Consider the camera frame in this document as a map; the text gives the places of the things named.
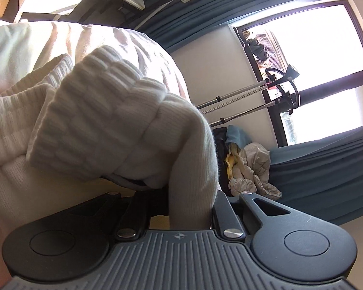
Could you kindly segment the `cream white zip jacket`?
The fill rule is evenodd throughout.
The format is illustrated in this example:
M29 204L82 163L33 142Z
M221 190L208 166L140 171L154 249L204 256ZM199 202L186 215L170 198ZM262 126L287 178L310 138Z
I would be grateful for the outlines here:
M0 94L0 220L10 227L107 191L167 187L170 226L206 229L218 190L211 129L110 46L64 54Z

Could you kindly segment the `beige quilted down jacket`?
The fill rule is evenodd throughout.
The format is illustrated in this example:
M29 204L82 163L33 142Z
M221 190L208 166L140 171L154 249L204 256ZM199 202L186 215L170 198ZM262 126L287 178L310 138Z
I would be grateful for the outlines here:
M270 152L259 143L250 143L239 148L237 163L233 166L233 177L229 190L233 196L242 192L256 193L271 200L278 200L282 193L269 182Z

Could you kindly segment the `right teal curtain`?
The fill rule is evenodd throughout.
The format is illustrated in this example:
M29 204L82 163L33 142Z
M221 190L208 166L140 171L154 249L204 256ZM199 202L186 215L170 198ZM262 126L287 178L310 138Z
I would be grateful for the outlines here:
M363 126L271 150L279 202L342 225L363 216Z

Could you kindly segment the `teal curtain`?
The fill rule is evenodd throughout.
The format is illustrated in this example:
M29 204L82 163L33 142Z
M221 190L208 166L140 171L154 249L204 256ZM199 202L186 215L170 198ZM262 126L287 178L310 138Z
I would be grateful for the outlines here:
M279 202L342 225L363 216L363 126L271 150Z
M128 18L123 28L138 30L173 52L238 18L296 0L145 0L148 11Z

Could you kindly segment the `yellow garment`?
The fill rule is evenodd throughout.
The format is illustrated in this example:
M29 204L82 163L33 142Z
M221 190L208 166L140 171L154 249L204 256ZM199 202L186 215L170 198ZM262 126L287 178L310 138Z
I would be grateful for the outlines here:
M225 159L226 172L229 180L233 177L233 166L237 163L238 154L238 146L235 143L230 143L228 154Z

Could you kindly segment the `teal cloth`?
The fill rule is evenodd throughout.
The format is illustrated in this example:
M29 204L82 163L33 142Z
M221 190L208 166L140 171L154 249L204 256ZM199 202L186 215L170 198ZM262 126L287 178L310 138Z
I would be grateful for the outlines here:
M240 127L229 125L226 132L226 143L235 144L238 148L243 149L246 145L252 143L249 135Z

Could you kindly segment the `black suitcase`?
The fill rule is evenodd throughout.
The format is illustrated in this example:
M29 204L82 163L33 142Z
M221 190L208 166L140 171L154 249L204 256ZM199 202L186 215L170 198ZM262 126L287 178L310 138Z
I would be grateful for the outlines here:
M218 162L218 175L219 175L219 185L221 190L227 195L231 195L231 191L229 190L229 179L227 176L227 164L226 157L228 155L228 149L226 145L227 139L227 128L215 128L212 130L212 134L214 137L214 143L216 146L216 157Z

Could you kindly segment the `dark framed window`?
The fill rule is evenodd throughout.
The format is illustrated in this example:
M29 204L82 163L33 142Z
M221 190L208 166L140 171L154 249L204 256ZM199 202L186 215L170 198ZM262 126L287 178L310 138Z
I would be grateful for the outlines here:
M292 84L264 91L272 101L288 91L298 109L268 110L277 144L294 145L363 126L363 20L353 0L291 3L233 26L258 80L298 71Z

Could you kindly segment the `pastel pink bed sheet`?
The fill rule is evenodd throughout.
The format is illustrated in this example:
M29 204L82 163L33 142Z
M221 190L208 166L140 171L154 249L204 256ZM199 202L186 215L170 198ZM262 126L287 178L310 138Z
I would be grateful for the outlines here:
M74 64L107 45L168 91L189 98L187 85L171 55L146 34L123 28L69 22L0 20L0 94L53 58L68 54Z

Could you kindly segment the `left teal curtain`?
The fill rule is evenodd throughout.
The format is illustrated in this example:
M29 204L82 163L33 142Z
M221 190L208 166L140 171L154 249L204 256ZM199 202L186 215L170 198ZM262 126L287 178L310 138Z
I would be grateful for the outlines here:
M238 18L296 0L145 0L148 11L128 18L123 28L138 30L173 52Z

